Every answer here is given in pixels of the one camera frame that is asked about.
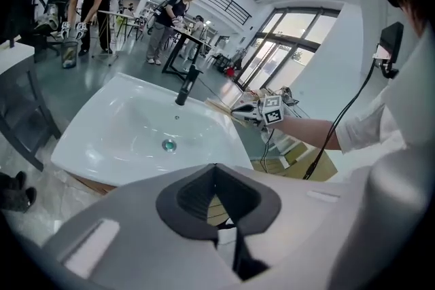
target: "bucket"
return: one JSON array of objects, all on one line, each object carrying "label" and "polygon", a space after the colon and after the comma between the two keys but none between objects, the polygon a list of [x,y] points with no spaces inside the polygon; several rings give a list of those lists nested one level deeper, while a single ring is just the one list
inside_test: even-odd
[{"label": "bucket", "polygon": [[74,68],[77,64],[77,49],[79,43],[76,41],[65,42],[60,45],[60,58],[62,68]]}]

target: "gray floor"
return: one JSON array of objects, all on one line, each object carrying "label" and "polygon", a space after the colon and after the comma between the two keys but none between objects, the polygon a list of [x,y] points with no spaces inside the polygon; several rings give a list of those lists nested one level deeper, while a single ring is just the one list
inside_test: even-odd
[{"label": "gray floor", "polygon": [[[78,58],[77,67],[62,69],[60,58],[53,53],[38,57],[37,76],[49,109],[61,131],[64,131],[86,101],[117,72],[132,75],[159,86],[178,91],[181,80],[174,75],[162,74],[162,66],[149,65],[145,60],[147,37],[135,41],[130,37],[119,51],[119,58],[111,67],[89,56]],[[99,45],[91,43],[91,50],[100,53]],[[233,104],[241,91],[213,67],[201,75],[190,96],[200,101],[207,98],[221,99],[227,105]],[[260,158],[264,143],[259,133],[251,128],[235,124],[250,158]],[[3,138],[0,138],[0,170],[14,176],[19,170],[28,175],[27,186],[37,189],[36,203],[25,213],[5,212],[13,230],[29,237],[41,245],[55,233],[62,222],[86,208],[100,196],[72,179],[66,172],[55,167],[50,156],[56,140],[50,139],[40,150],[38,157],[44,163],[41,173],[18,155]]]}]

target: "sink drain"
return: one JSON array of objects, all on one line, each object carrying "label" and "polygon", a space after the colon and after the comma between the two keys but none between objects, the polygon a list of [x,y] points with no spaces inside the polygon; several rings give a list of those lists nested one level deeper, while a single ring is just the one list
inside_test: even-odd
[{"label": "sink drain", "polygon": [[174,152],[175,149],[177,149],[177,143],[175,141],[173,141],[172,139],[165,139],[162,142],[162,148],[166,152]]}]

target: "black faucet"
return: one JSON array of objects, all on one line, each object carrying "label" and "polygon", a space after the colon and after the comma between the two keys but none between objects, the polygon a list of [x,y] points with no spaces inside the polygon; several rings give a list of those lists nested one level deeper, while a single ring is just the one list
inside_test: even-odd
[{"label": "black faucet", "polygon": [[198,70],[195,65],[190,65],[189,72],[186,75],[186,79],[184,80],[184,83],[181,86],[180,91],[178,92],[177,99],[175,99],[175,102],[178,105],[184,105],[184,103],[186,102],[186,99],[190,91],[192,90],[199,73],[202,73],[202,71]]}]

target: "white sink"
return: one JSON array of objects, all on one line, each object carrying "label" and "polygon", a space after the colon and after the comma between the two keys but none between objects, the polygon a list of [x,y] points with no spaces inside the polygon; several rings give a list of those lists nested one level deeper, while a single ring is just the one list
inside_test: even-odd
[{"label": "white sink", "polygon": [[[86,179],[120,186],[207,163],[252,168],[228,116],[118,73],[74,117],[52,162]],[[175,150],[167,151],[165,141]]]}]

